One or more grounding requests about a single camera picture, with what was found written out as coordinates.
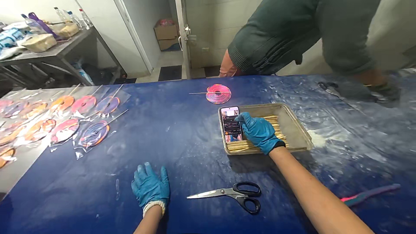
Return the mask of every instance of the forearm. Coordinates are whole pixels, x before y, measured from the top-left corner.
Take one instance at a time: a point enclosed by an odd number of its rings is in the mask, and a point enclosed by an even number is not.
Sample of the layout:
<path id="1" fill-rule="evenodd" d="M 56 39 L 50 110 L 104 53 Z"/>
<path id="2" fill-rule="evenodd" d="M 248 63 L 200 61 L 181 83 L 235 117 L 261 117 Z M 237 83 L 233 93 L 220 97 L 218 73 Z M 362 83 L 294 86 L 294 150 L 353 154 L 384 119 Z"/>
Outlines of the forearm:
<path id="1" fill-rule="evenodd" d="M 387 79 L 377 69 L 371 69 L 363 73 L 354 75 L 364 85 L 382 85 L 387 82 Z"/>
<path id="2" fill-rule="evenodd" d="M 162 218 L 162 207 L 152 206 L 133 234 L 155 234 Z"/>
<path id="3" fill-rule="evenodd" d="M 354 212 L 310 174 L 285 147 L 273 149 L 270 157 L 320 234 L 373 234 Z"/>

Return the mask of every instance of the hand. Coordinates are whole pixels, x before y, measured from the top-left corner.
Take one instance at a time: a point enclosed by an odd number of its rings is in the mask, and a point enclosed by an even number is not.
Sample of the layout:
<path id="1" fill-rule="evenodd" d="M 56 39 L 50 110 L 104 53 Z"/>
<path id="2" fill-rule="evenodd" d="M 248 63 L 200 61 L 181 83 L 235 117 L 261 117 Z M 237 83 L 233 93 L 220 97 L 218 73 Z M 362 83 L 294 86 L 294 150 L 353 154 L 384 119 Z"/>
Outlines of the hand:
<path id="1" fill-rule="evenodd" d="M 243 112 L 235 120 L 241 122 L 244 135 L 265 155 L 272 151 L 276 143 L 283 142 L 275 136 L 271 123 L 263 118 L 252 118 L 248 112 Z"/>
<path id="2" fill-rule="evenodd" d="M 144 166 L 146 171 L 144 171 L 142 165 L 137 167 L 137 171 L 134 172 L 134 181 L 131 182 L 131 189 L 136 195 L 139 206 L 144 209 L 149 202 L 153 201 L 161 201 L 164 205 L 167 205 L 170 189 L 166 168 L 160 168 L 160 180 L 152 170 L 150 163 L 145 162 Z"/>

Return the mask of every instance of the metal tray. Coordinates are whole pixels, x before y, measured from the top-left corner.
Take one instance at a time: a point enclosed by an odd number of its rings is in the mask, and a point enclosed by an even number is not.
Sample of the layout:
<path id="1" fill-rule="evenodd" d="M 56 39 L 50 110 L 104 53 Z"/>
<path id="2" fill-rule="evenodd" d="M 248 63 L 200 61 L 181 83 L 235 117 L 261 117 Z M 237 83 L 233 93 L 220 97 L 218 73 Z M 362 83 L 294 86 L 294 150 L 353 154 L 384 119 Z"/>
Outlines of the metal tray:
<path id="1" fill-rule="evenodd" d="M 227 150 L 227 145 L 225 143 L 225 135 L 222 124 L 221 109 L 228 107 L 220 107 L 218 109 L 218 117 L 220 119 L 221 135 L 223 137 L 223 144 L 225 152 L 228 155 L 239 155 L 239 154 L 260 154 L 261 151 L 258 150 L 247 150 L 240 152 L 233 152 Z M 270 103 L 270 104 L 260 104 L 260 105 L 248 105 L 248 106 L 239 106 L 240 113 L 248 112 L 252 117 L 262 117 L 268 115 L 277 115 L 279 121 L 280 130 L 287 137 L 287 143 L 289 147 L 287 148 L 290 152 L 296 151 L 305 151 L 311 150 L 313 148 L 312 138 L 306 131 L 306 129 L 299 122 L 296 115 L 290 109 L 290 107 L 284 103 Z"/>

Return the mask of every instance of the scissor handle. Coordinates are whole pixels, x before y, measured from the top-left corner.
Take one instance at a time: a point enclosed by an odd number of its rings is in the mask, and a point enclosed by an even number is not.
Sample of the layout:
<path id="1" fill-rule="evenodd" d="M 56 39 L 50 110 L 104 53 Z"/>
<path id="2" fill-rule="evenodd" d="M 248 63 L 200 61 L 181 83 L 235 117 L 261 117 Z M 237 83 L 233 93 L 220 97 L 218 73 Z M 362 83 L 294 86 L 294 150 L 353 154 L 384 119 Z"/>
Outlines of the scissor handle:
<path id="1" fill-rule="evenodd" d="M 248 191 L 248 190 L 239 190 L 238 189 L 238 186 L 242 186 L 242 185 L 248 185 L 248 186 L 255 187 L 255 188 L 258 189 L 258 191 L 254 192 L 254 191 Z M 233 190 L 236 191 L 236 192 L 242 193 L 244 195 L 247 195 L 249 197 L 260 197 L 260 195 L 261 195 L 261 189 L 260 189 L 260 187 L 257 184 L 252 183 L 252 182 L 248 182 L 248 181 L 243 181 L 243 182 L 235 183 L 233 185 Z"/>
<path id="2" fill-rule="evenodd" d="M 257 199 L 250 198 L 250 197 L 243 197 L 243 196 L 236 197 L 235 199 L 238 201 L 240 206 L 244 208 L 248 213 L 255 215 L 260 212 L 260 202 Z M 256 205 L 256 209 L 255 210 L 248 209 L 247 206 L 245 205 L 246 202 L 254 203 L 254 205 Z"/>

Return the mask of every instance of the blue table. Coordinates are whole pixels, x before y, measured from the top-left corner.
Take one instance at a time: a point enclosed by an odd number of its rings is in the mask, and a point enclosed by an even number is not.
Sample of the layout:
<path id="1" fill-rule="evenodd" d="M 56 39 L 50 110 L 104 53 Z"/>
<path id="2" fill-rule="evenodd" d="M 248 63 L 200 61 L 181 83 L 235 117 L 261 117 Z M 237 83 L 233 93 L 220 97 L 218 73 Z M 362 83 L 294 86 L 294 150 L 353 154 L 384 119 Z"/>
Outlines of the blue table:
<path id="1" fill-rule="evenodd" d="M 235 77 L 125 85 L 129 111 L 117 132 L 76 160 L 70 142 L 46 149 L 0 205 L 1 233 L 131 234 L 142 216 L 130 187 L 138 164 L 165 165 L 171 202 L 161 233 L 309 233 L 311 223 L 273 162 L 264 155 L 227 156 L 217 110 L 204 92 L 221 83 L 225 105 L 288 104 L 315 148 L 294 155 L 338 197 L 379 186 L 402 188 L 353 211 L 376 233 L 416 229 L 416 79 L 400 80 L 402 107 L 350 100 L 317 86 L 321 76 Z M 262 188 L 257 216 L 229 197 L 186 196 L 252 181 Z"/>

